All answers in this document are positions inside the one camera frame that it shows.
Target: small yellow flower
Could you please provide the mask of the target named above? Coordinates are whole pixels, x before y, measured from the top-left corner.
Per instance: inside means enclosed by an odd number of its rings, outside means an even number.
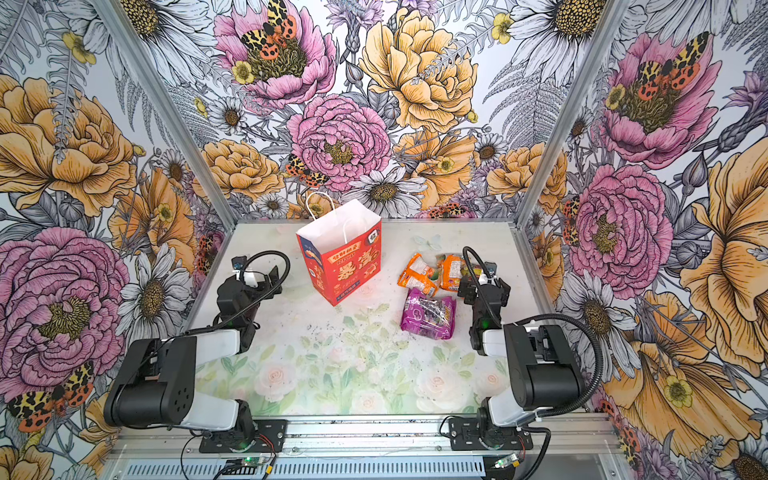
[[[512,20],[512,15],[509,13],[499,13],[493,18],[493,30],[491,30],[491,36],[498,40],[499,43],[507,43],[512,36],[509,34],[509,27],[515,23]]]
[[[208,107],[205,106],[202,98],[195,97],[194,106],[201,115],[203,115],[205,118],[208,118]]]
[[[154,210],[154,213],[164,223],[170,223],[174,219],[174,211],[170,208],[169,204],[157,205],[157,208]]]
[[[252,84],[256,80],[256,77],[253,76],[253,68],[247,61],[236,61],[235,66],[232,67],[232,74],[239,84]]]
[[[624,100],[624,96],[627,94],[627,89],[622,84],[618,84],[608,92],[608,97],[605,99],[605,106],[611,110],[619,108],[619,104]]]
[[[61,40],[64,41],[64,45],[67,45],[67,48],[72,50],[72,55],[77,61],[80,63],[88,62],[91,65],[96,64],[96,55],[85,49],[83,38],[80,35],[66,31],[61,36]]]
[[[664,398],[679,409],[690,407],[694,403],[694,390],[688,381],[670,375],[667,377],[667,385],[664,387]]]

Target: yellow flower center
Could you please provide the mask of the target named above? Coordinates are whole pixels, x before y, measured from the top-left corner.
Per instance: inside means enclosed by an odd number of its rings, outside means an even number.
[[[325,151],[331,156],[331,163],[334,165],[346,165],[352,161],[352,149],[343,142],[338,141],[333,145],[326,142]]]
[[[605,214],[598,218],[598,231],[592,236],[592,241],[598,246],[598,251],[600,253],[610,253],[614,251],[614,248],[619,241],[617,236],[614,235],[616,230],[616,224],[608,223],[608,221],[605,220]]]
[[[394,184],[376,185],[371,189],[371,198],[377,202],[385,203],[395,198],[397,192],[399,190]]]
[[[227,125],[234,127],[240,123],[240,113],[237,110],[227,110],[224,112],[224,121],[226,121]]]
[[[496,147],[493,145],[485,145],[480,148],[478,155],[480,155],[480,160],[482,161],[490,160],[496,155]]]
[[[38,327],[46,338],[54,339],[59,333],[66,333],[71,339],[80,338],[80,333],[91,321],[91,309],[85,300],[72,297],[62,303],[48,306],[51,319]]]
[[[611,331],[611,318],[605,307],[597,300],[587,300],[584,303],[584,315],[587,323],[598,335],[607,335]]]
[[[564,0],[558,7],[554,24],[572,37],[591,35],[600,20],[606,0]]]
[[[160,19],[148,0],[120,0],[136,32],[146,38],[157,32]]]
[[[141,315],[144,318],[154,318],[160,313],[164,300],[163,283],[156,279],[150,280],[141,296]]]
[[[744,452],[739,454],[739,458],[733,460],[733,469],[743,480],[768,480],[768,470],[763,463]]]
[[[170,209],[168,204],[158,205],[155,214],[165,223],[170,223],[174,219],[174,211]]]

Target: black cable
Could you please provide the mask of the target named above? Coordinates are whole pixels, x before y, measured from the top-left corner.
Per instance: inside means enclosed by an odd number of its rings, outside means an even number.
[[[600,340],[598,339],[597,334],[588,326],[575,319],[572,319],[568,315],[563,315],[562,313],[542,313],[541,315],[534,315],[525,319],[525,323],[537,322],[541,320],[560,320],[562,322],[570,323],[571,325],[584,332],[584,334],[589,339],[589,343],[592,345],[592,349],[594,350],[594,375],[592,376],[592,381],[589,383],[587,389],[584,390],[581,395],[576,398],[576,400],[570,403],[566,403],[563,406],[554,407],[553,409],[549,410],[538,410],[536,412],[536,416],[539,418],[544,418],[573,412],[575,409],[584,405],[587,400],[592,397],[592,394],[594,394],[594,392],[598,389],[598,386],[600,386],[600,382],[603,378],[604,358],[603,350],[600,347]]]
[[[281,257],[283,259],[283,261],[286,264],[286,269],[283,272],[283,275],[280,276],[279,279],[277,279],[275,284],[272,285],[272,287],[269,290],[264,292],[259,298],[257,298],[253,302],[249,303],[244,308],[240,309],[240,311],[235,312],[235,314],[231,315],[229,317],[229,319],[236,319],[238,316],[243,315],[248,310],[254,308],[255,305],[260,303],[262,300],[267,298],[269,295],[272,295],[272,293],[274,293],[275,290],[280,288],[280,285],[282,285],[283,282],[285,281],[285,279],[288,277],[288,272],[290,272],[290,259],[288,258],[288,256],[285,253],[279,252],[277,250],[264,250],[263,252],[259,252],[256,255],[254,255],[251,258],[249,258],[248,260],[246,260],[245,264],[243,265],[243,268],[240,270],[240,275],[239,275],[240,282],[245,283],[245,269],[248,267],[248,265],[250,265],[255,259],[261,258],[261,257],[266,257],[267,255],[277,255],[278,257]],[[187,333],[191,334],[191,335],[198,335],[200,333],[215,332],[218,329],[222,329],[222,328],[224,328],[229,323],[229,320],[228,321],[219,322],[220,318],[221,318],[221,314],[217,313],[216,316],[214,317],[214,324],[212,326],[207,327],[205,329],[195,329],[194,331],[190,330]]]
[[[485,263],[482,261],[482,258],[478,255],[477,252],[475,252],[471,247],[464,247],[464,250],[462,250],[462,254],[464,257],[464,263],[467,265],[467,269],[469,270],[469,276],[472,278],[472,281],[475,282],[475,287],[477,288],[478,295],[480,296],[480,300],[485,304],[485,309],[488,311],[488,313],[491,314],[491,318],[493,319],[493,322],[496,324],[498,328],[502,327],[502,319],[498,318],[496,315],[496,312],[493,311],[491,308],[491,304],[488,303],[488,299],[485,298],[485,294],[483,293],[482,289],[480,288],[480,280],[478,279],[477,274],[475,274],[475,269],[472,268],[472,264],[469,262],[469,253],[472,254],[472,256],[475,258],[475,260],[480,263],[480,267],[482,268],[482,272],[485,274],[486,277],[488,277],[488,281],[491,281],[491,273],[488,271],[488,267],[485,266]]]
[[[534,473],[536,473],[536,470],[538,470],[538,466],[541,465],[541,462],[544,460],[544,454],[547,453],[547,448],[549,447],[549,440],[552,437],[552,432],[550,429],[546,427],[522,427],[520,428],[523,432],[528,433],[543,433],[545,435],[544,437],[544,443],[541,444],[541,450],[538,453],[538,456],[533,462],[533,465],[531,466],[531,469],[528,470],[525,475],[518,478],[518,480],[529,480],[530,477],[533,476]]]

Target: food wrapper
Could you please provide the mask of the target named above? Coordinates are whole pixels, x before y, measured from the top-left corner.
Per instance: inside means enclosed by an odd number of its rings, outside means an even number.
[[[458,253],[444,253],[436,256],[440,288],[443,290],[450,290],[452,292],[458,292],[458,284],[462,281],[464,275],[469,275],[469,269],[462,256]],[[485,262],[485,267],[491,275],[496,273],[496,264]],[[475,275],[480,276],[482,268],[479,265],[472,264],[472,269],[475,271]]]
[[[455,328],[456,299],[431,298],[419,289],[408,290],[400,328],[435,340],[447,340]]]
[[[397,284],[406,288],[419,289],[426,295],[434,296],[438,289],[438,277],[439,271],[429,266],[420,253],[416,253],[400,274]]]

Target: pink peony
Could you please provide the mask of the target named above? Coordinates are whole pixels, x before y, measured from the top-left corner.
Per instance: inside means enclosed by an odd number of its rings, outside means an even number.
[[[80,366],[109,370],[128,269],[104,242],[73,228],[0,246],[0,394],[51,391]]]
[[[248,7],[245,16],[232,11],[232,17],[218,15],[214,19],[216,48],[224,52],[219,56],[220,65],[233,70],[233,83],[244,86],[255,104],[250,109],[257,113],[300,104],[327,92],[336,80],[336,44],[331,34],[323,37],[306,7],[299,13],[288,0],[286,6],[288,15],[296,20],[296,38],[280,48],[273,60],[263,60],[258,54],[249,56],[248,47],[240,40],[249,31],[263,30],[266,7],[259,13]]]
[[[346,192],[350,181],[389,162],[386,126],[373,109],[360,107],[348,98],[333,94],[317,97],[302,114],[288,120],[293,154],[307,168],[326,175],[325,186]]]
[[[578,241],[571,246],[574,271],[599,276],[620,299],[642,293],[672,247],[659,180],[639,165],[616,171],[603,165],[580,202]]]
[[[604,114],[595,133],[609,151],[616,151],[630,162],[643,162],[657,170],[671,164],[701,138],[710,126],[716,108],[707,108],[712,84],[721,62],[712,60],[710,37],[698,61],[699,73],[680,90],[661,88],[650,100],[642,100],[639,66],[646,61],[664,65],[686,46],[660,44],[642,34],[619,62],[619,70],[608,80],[611,92],[605,100]]]

